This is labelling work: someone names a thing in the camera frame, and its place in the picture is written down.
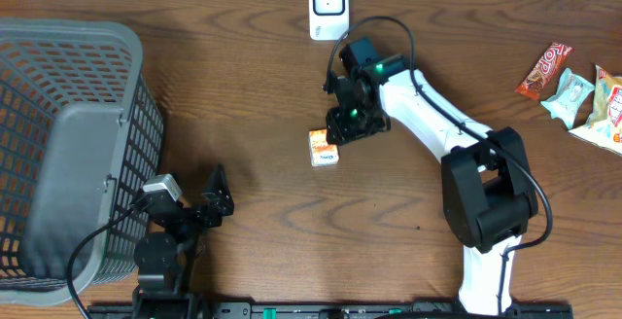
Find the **small orange snack box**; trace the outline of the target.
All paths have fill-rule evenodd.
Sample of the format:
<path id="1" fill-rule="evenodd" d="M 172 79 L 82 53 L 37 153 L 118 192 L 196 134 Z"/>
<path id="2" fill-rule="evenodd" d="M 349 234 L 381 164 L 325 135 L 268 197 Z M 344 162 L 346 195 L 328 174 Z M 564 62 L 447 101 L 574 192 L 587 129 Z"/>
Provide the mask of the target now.
<path id="1" fill-rule="evenodd" d="M 315 167 L 337 164 L 339 154 L 336 145 L 327 141 L 326 129 L 311 130 L 308 135 L 311 164 Z"/>

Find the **grey plastic shopping basket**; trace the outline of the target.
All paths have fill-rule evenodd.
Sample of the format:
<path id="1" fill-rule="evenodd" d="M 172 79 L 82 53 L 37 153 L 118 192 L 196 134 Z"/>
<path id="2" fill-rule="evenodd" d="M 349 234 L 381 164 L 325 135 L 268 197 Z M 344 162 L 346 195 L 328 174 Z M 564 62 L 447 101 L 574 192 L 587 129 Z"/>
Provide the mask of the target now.
<path id="1" fill-rule="evenodd" d="M 142 63 L 115 22 L 2 19 L 2 302 L 56 305 L 132 273 L 147 218 L 127 209 L 164 136 Z"/>

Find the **red Top chocolate bar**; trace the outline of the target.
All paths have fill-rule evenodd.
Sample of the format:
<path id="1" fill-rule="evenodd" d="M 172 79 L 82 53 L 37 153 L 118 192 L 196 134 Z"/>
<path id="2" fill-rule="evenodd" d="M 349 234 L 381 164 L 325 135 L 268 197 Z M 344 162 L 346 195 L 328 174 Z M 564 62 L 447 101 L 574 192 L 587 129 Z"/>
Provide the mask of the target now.
<path id="1" fill-rule="evenodd" d="M 530 99 L 539 100 L 545 86 L 572 52 L 573 47 L 561 43 L 552 43 L 515 91 Z"/>

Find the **mint white snack packet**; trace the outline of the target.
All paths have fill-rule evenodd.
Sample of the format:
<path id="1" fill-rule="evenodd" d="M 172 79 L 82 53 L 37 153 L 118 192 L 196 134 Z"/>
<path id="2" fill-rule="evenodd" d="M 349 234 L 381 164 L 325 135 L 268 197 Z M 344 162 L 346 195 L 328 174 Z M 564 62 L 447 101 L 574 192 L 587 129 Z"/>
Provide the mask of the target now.
<path id="1" fill-rule="evenodd" d="M 594 90 L 593 84 L 567 68 L 560 76 L 556 92 L 540 104 L 552 119 L 560 119 L 567 129 L 572 129 L 580 106 Z"/>

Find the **yellow red noodle packet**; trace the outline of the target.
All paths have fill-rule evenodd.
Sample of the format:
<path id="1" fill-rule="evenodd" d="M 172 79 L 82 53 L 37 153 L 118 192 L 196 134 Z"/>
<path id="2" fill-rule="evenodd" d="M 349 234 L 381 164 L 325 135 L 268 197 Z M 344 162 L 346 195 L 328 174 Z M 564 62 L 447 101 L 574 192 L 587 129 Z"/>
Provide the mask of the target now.
<path id="1" fill-rule="evenodd" d="M 593 109 L 586 123 L 570 135 L 621 155 L 621 77 L 596 66 Z"/>

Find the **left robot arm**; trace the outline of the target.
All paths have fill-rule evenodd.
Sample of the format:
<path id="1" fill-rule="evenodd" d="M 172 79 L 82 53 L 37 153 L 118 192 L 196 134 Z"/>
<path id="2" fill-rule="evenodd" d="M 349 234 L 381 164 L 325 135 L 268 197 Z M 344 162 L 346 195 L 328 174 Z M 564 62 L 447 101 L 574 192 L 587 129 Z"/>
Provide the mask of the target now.
<path id="1" fill-rule="evenodd" d="M 139 212 L 162 227 L 146 234 L 135 246 L 138 287 L 133 295 L 133 318 L 210 318 L 212 310 L 203 296 L 190 290 L 200 239 L 234 212 L 234 202 L 217 165 L 202 193 L 204 201 L 186 207 L 175 177 L 161 174 L 149 179 L 133 203 Z"/>

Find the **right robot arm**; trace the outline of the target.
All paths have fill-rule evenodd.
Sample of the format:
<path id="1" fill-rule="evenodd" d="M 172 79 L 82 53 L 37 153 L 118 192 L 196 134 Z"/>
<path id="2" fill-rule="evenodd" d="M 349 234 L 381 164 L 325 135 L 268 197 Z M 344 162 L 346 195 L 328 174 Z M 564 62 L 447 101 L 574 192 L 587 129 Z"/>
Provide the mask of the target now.
<path id="1" fill-rule="evenodd" d="M 338 104 L 327 114 L 327 141 L 343 146 L 403 124 L 438 160 L 443 214 L 464 246 L 458 298 L 472 314 L 506 315 L 513 247 L 538 211 L 520 135 L 493 131 L 459 111 L 409 69 L 406 57 L 382 57 L 361 38 L 339 59 L 345 75 L 324 86 Z"/>

